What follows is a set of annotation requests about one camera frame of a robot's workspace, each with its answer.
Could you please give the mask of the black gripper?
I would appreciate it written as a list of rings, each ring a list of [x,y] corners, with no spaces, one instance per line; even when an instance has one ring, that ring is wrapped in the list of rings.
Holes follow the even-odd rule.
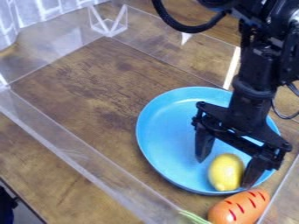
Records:
[[[191,125],[195,128],[195,157],[201,163],[211,154],[215,139],[219,139],[252,158],[241,178],[240,186],[251,188],[264,171],[279,169],[284,155],[292,150],[291,144],[267,124],[253,124],[253,120],[228,108],[199,101],[197,113]]]

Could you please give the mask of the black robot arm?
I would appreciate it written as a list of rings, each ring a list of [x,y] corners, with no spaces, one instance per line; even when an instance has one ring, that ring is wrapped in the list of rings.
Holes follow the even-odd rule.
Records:
[[[192,118],[195,155],[211,154],[216,139],[245,152],[249,162],[240,185],[251,187],[267,170],[279,169],[291,144],[267,124],[280,86],[299,80],[299,0],[199,0],[217,12],[205,27],[225,16],[239,19],[240,68],[227,107],[196,103]]]

